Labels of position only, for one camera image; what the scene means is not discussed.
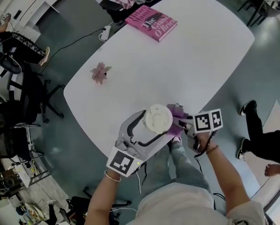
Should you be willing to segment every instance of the white shirt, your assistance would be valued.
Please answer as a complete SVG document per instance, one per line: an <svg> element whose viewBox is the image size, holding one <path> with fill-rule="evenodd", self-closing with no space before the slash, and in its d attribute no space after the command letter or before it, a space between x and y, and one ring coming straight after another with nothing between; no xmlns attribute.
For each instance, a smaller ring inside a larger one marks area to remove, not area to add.
<svg viewBox="0 0 280 225"><path fill-rule="evenodd" d="M213 209L213 203L204 188L171 183L145 197L128 225L265 225L258 202L244 203L226 217Z"/></svg>

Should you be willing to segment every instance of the white cord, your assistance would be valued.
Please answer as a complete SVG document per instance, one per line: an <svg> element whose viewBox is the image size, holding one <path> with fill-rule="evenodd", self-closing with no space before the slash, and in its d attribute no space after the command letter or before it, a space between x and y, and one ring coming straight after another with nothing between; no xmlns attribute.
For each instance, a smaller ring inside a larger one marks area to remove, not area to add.
<svg viewBox="0 0 280 225"><path fill-rule="evenodd" d="M118 208L118 209L112 210L112 211L110 211L110 212L115 212L115 211L120 210L120 209L133 210L133 211L136 211L136 212L137 212L137 210L135 210L135 209L133 209L133 208Z"/></svg>
<svg viewBox="0 0 280 225"><path fill-rule="evenodd" d="M136 175L138 176L138 179L139 179L139 191L140 191L140 194L142 194L142 193L141 193L141 182L140 182L140 177L139 177L138 172L136 172Z"/></svg>
<svg viewBox="0 0 280 225"><path fill-rule="evenodd" d="M100 40L101 42L104 42L104 43L105 43L105 41L103 41L103 40L101 39L100 35L102 35L102 33L100 33L100 34L98 35L99 40Z"/></svg>

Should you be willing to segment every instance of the person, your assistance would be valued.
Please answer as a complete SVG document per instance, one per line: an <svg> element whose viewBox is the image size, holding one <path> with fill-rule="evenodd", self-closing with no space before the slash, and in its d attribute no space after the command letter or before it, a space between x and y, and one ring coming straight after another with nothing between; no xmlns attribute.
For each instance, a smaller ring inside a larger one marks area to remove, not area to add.
<svg viewBox="0 0 280 225"><path fill-rule="evenodd" d="M272 177L280 174L280 130L263 133L262 121L257 115L255 100L248 102L240 108L239 114L246 115L249 139L243 138L237 152L237 158L242 159L247 152L252 152L259 158L271 160L278 164L268 164L265 176Z"/></svg>
<svg viewBox="0 0 280 225"><path fill-rule="evenodd" d="M32 41L16 32L6 32L11 16L9 15L3 25L0 24L0 44L3 52L8 53L13 47L16 47L14 58L19 61L44 65L50 53L50 48L45 51L37 47Z"/></svg>
<svg viewBox="0 0 280 225"><path fill-rule="evenodd" d="M49 206L49 219L46 221L41 221L39 224L40 225L56 225L57 222L57 218L54 212L54 208L53 206L57 204L56 200L51 200L48 202L48 206Z"/></svg>
<svg viewBox="0 0 280 225"><path fill-rule="evenodd" d="M209 134L199 134L198 138L200 149L204 149ZM170 153L176 168L175 180L169 175ZM164 146L154 156L152 170L142 186L143 199L136 218L128 225L264 225L261 204L249 199L239 173L219 147L211 142L206 154L226 198L226 216L213 209L207 180L187 158L181 139L174 138L170 148ZM109 224L119 181L120 175L109 169L93 194L85 225Z"/></svg>

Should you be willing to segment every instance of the paper flower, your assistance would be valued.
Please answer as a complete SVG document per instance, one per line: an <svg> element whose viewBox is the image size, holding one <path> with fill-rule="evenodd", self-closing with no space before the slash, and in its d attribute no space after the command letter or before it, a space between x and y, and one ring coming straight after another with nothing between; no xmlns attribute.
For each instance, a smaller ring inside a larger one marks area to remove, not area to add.
<svg viewBox="0 0 280 225"><path fill-rule="evenodd" d="M105 67L103 62L100 62L97 65L97 68L94 68L93 70L91 70L91 73L93 73L92 75L92 79L96 82L96 83L100 83L102 84L103 80L107 79L106 77L106 73L108 72L108 70L110 70L112 67Z"/></svg>

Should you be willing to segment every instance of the table leg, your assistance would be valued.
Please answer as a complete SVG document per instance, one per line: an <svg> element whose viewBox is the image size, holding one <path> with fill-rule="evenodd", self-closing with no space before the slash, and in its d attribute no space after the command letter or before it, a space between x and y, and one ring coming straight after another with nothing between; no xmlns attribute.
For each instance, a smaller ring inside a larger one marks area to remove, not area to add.
<svg viewBox="0 0 280 225"><path fill-rule="evenodd" d="M263 4L264 4L264 0L262 0L262 2L260 3L260 6L258 8L256 8L256 11L254 12L254 14L252 15L252 17L250 18L250 20L247 23L247 27L249 27L249 25L251 24L252 20L257 15L257 13L259 12L259 10L261 9Z"/></svg>

